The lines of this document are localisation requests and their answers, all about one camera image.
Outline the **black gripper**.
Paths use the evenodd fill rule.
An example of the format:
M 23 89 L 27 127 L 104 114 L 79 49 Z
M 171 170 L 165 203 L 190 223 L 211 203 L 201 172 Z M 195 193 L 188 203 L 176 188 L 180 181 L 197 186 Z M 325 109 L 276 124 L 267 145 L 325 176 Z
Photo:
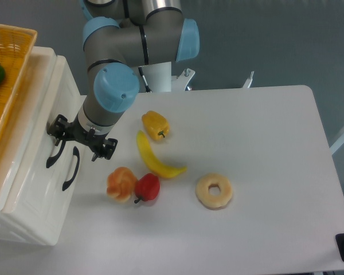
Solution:
M 118 145 L 118 140 L 113 138 L 105 139 L 107 133 L 97 135 L 82 128 L 78 120 L 69 122 L 64 115 L 57 115 L 54 121 L 46 130 L 49 136 L 55 138 L 54 145 L 59 145 L 61 141 L 71 141 L 72 138 L 81 143 L 93 152 L 91 161 L 98 158 L 110 160 Z

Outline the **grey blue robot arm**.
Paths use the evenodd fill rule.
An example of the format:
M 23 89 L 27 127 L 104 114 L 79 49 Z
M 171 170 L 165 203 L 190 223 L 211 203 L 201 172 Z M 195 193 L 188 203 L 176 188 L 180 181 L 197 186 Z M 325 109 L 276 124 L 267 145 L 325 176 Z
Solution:
M 118 142 L 108 133 L 140 90 L 134 69 L 196 57 L 200 34 L 180 1 L 82 1 L 81 8 L 89 91 L 75 119 L 58 115 L 47 133 L 61 149 L 75 141 L 94 159 L 110 159 Z

